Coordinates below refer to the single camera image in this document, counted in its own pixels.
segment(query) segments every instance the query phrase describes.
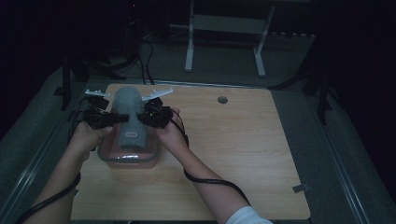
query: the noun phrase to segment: white object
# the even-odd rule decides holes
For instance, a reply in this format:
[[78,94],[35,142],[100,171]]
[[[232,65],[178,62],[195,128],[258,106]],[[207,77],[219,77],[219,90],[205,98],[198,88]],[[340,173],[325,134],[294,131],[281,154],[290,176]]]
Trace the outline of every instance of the white object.
[[165,90],[165,91],[152,91],[152,94],[148,95],[148,96],[142,96],[142,101],[148,101],[148,100],[152,100],[154,98],[166,95],[173,92],[172,88],[169,88],[169,90]]
[[110,93],[103,93],[101,91],[90,91],[90,90],[86,90],[85,94],[89,94],[89,95],[97,95],[97,96],[110,96]]

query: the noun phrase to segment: dark background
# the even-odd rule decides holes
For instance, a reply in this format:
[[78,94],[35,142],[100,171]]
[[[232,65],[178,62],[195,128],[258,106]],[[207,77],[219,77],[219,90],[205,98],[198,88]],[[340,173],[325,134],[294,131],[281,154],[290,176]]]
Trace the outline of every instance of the dark background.
[[[207,13],[257,15],[262,1],[203,1]],[[316,35],[311,64],[330,67],[331,86],[354,123],[389,193],[396,198],[396,18],[392,1],[277,2],[271,31]],[[107,62],[131,21],[144,21],[167,37],[168,26],[188,24],[188,1],[44,1],[0,3],[1,132],[7,133],[47,77],[71,55],[76,78],[88,74],[82,57]],[[141,27],[130,33],[138,39]],[[130,53],[138,41],[129,43]]]

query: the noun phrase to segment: gray carpet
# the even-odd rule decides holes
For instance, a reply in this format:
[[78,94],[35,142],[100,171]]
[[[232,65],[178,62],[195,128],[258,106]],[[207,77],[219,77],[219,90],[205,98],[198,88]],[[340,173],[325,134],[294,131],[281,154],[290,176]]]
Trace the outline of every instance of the gray carpet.
[[[155,35],[146,39],[153,44],[153,54],[149,71],[157,83],[189,82],[201,84],[221,84],[265,88],[275,85],[295,75],[312,38],[270,35],[265,42],[264,66],[267,77],[257,77],[252,49],[249,44],[232,46],[219,41],[207,43],[205,39],[195,46],[193,68],[184,72],[187,50],[185,34],[176,33],[175,39],[161,42]],[[141,49],[143,61],[149,54],[149,45]],[[138,64],[128,70],[119,71],[128,77],[123,82],[141,83]],[[21,118],[4,137],[0,144],[0,202],[4,204],[13,190],[20,173],[35,155],[43,142],[50,142],[49,153],[43,159],[39,172],[31,187],[23,194],[12,214],[16,218],[29,207],[43,187],[51,169],[59,160],[65,143],[69,124],[65,122],[69,111],[60,111],[62,100],[52,93],[61,85],[60,70],[44,84],[40,93],[23,113]],[[118,82],[107,77],[92,74],[87,86],[73,82],[74,99],[69,110],[76,104],[84,88],[106,89],[109,83]],[[345,111],[329,97],[332,110],[326,112],[326,126],[321,125],[316,116],[318,97],[302,94],[304,80],[283,91],[272,91],[276,108],[287,136],[297,171],[303,183],[310,187],[306,198],[311,210],[312,223],[396,223],[396,208],[381,183],[364,145],[349,121]],[[346,173],[352,183],[366,217],[358,219],[346,197],[339,167],[334,162],[334,149],[341,158]],[[73,221],[73,223],[113,223],[98,221]],[[197,222],[142,222],[153,223],[197,223]],[[279,223],[309,223],[308,220]]]

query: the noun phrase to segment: white sleeve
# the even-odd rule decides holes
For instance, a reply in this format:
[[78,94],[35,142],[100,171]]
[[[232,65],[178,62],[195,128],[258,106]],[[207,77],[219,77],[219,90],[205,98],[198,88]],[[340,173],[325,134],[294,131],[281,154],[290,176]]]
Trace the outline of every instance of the white sleeve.
[[236,211],[228,219],[227,224],[272,224],[272,222],[260,217],[251,206],[246,206]]

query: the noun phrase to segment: forearm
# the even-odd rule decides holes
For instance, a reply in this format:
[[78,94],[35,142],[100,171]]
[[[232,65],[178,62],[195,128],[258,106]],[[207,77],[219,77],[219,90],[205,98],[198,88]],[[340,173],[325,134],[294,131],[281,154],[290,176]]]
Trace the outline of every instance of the forearm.
[[[187,147],[174,150],[173,155],[186,172],[195,178],[222,179]],[[229,186],[205,183],[193,183],[193,185],[218,223],[225,223],[239,208],[248,206],[248,202]]]
[[[82,160],[71,159],[68,155],[63,155],[33,206],[69,187],[76,179],[81,165]],[[74,193],[75,191],[71,190],[59,200],[37,211],[24,223],[69,223]]]

